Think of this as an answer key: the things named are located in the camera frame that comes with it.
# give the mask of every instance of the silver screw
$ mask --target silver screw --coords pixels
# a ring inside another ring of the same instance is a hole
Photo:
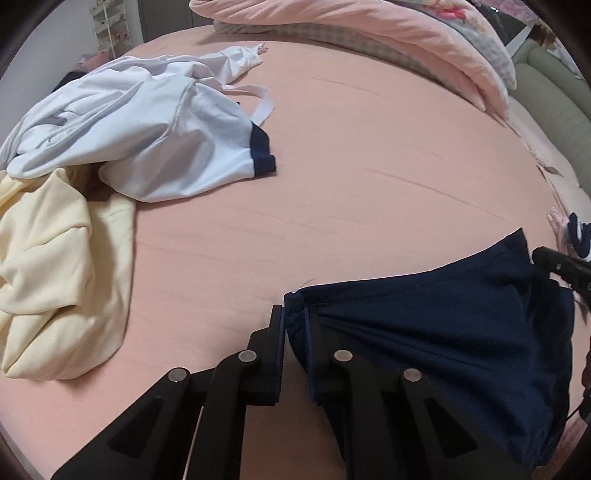
[[[187,371],[184,368],[173,368],[168,372],[168,379],[171,382],[182,382],[185,378],[187,378]]]
[[[348,350],[337,350],[335,352],[335,359],[339,362],[348,362],[353,359],[353,354]]]
[[[418,382],[423,377],[422,373],[416,368],[407,368],[402,376],[409,382]]]
[[[252,350],[243,350],[238,354],[238,359],[246,364],[254,362],[254,360],[256,360],[256,352],[253,352]]]

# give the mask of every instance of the bed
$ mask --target bed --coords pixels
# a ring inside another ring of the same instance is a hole
[[[430,270],[518,228],[530,249],[556,247],[547,215],[557,200],[520,138],[413,72],[326,44],[209,26],[132,54],[198,56],[262,41],[264,62],[238,84],[271,92],[275,111],[264,127],[277,174],[139,206],[119,352],[76,380],[0,379],[0,423],[39,478],[48,480],[169,369],[211,368],[244,348],[288,291]],[[247,112],[257,102],[235,99]],[[577,311],[572,408],[589,335]],[[573,419],[557,456],[582,431]],[[343,476],[329,425],[287,352],[279,405],[248,410],[242,478]]]

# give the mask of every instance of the navy blue shorts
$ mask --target navy blue shorts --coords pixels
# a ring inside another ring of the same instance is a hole
[[[285,295],[304,367],[312,305],[342,348],[392,371],[420,369],[523,467],[550,460],[569,409],[574,302],[530,262],[522,230],[433,271]]]

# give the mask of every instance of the white strap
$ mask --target white strap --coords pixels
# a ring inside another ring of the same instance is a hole
[[[258,107],[256,107],[256,110],[251,117],[252,123],[259,127],[265,120],[267,120],[267,118],[269,118],[275,108],[275,105],[269,96],[269,90],[266,88],[259,87],[257,85],[224,85],[222,88],[224,92],[250,93],[251,95],[254,95],[255,97],[258,97],[262,100]]]

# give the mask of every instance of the yellow sweatshirt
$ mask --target yellow sweatshirt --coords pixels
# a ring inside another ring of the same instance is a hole
[[[74,173],[0,172],[0,359],[10,378],[75,378],[123,342],[135,202],[87,202]]]

